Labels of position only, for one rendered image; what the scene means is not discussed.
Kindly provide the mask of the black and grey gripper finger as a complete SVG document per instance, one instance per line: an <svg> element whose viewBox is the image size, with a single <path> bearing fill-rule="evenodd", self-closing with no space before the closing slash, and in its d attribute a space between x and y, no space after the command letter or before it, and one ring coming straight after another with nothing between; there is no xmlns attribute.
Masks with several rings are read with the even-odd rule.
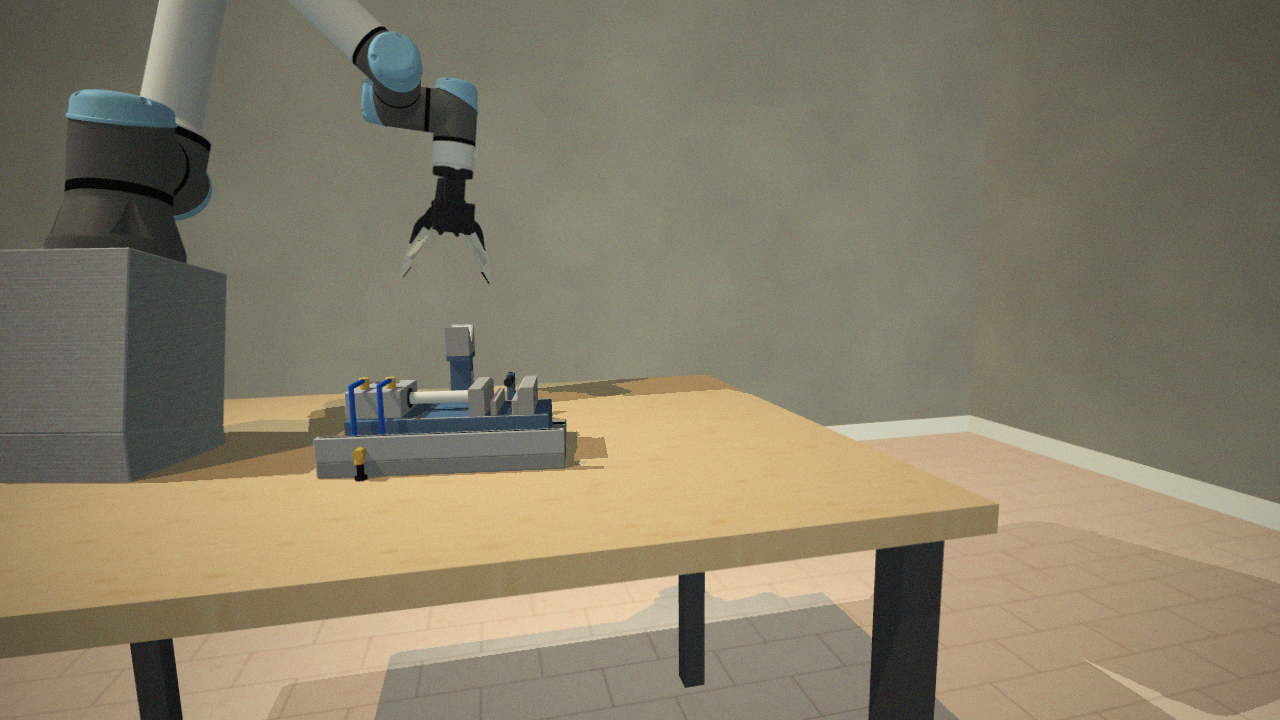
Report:
<svg viewBox="0 0 1280 720"><path fill-rule="evenodd" d="M490 268L489 268L489 263L488 263L488 258L486 258L486 249L484 246L483 229L477 224L477 222L474 220L474 233L467 234L467 238L466 238L465 243L467 245L468 249L471 249L475 252L476 263L480 264L481 270L483 270L481 273L483 273L484 278L486 279L488 284L492 284L492 275L490 275ZM477 247L481 249L483 252ZM483 254L485 256L483 256ZM485 261L485 258L486 258L486 261Z"/></svg>
<svg viewBox="0 0 1280 720"><path fill-rule="evenodd" d="M412 231L412 234L411 234L411 238L410 238L410 245L408 245L408 249L407 249L407 252L406 252L406 256L404 256L404 263L403 263L403 266L402 266L402 275L401 275L402 278L407 274L407 272L410 272L410 268L411 268L411 264L412 264L413 259L419 258L417 247L421 249L424 245L429 243L433 240L431 238L433 231L430 231L430 228L431 228L430 215L431 215L431 211L428 209L428 211L421 218L419 218L419 222L416 222L416 224L413 225L413 231ZM424 243L420 243L420 242L424 242ZM420 243L420 246L419 246L419 243ZM413 252L415 249L416 249L416 251Z"/></svg>

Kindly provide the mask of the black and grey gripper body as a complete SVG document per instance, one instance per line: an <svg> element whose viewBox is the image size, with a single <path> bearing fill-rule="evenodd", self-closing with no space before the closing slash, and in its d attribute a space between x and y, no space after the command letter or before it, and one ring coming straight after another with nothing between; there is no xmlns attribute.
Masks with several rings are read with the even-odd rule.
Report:
<svg viewBox="0 0 1280 720"><path fill-rule="evenodd" d="M430 223L433 225L433 229L435 231L438 229L436 232L439 232L439 234L443 234L444 232L453 232L456 237L458 237L460 233L463 234L474 233L472 213L475 217L475 204L468 204L465 201L465 181L474 179L474 170L462 168L460 170L456 170L454 168L451 167L433 167L433 174L444 177L443 181L444 199L442 190L442 200L436 199L433 200L431 208L429 208L429 210L431 211ZM456 199L458 200L454 199L454 193ZM438 217L438 209L439 209L439 217ZM434 224L433 224L433 214L434 214Z"/></svg>

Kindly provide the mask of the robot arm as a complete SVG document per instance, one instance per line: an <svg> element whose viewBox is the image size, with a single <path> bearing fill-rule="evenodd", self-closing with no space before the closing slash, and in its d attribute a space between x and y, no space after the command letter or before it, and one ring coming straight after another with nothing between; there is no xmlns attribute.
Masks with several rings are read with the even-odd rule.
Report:
<svg viewBox="0 0 1280 720"><path fill-rule="evenodd" d="M369 77L364 120L433 132L433 165L474 170L472 83L443 77L421 87L419 47L357 0L285 3ZM136 249L187 263L175 222L202 211L212 195L204 119L225 6L159 0L140 96L70 95L64 202L44 249Z"/></svg>

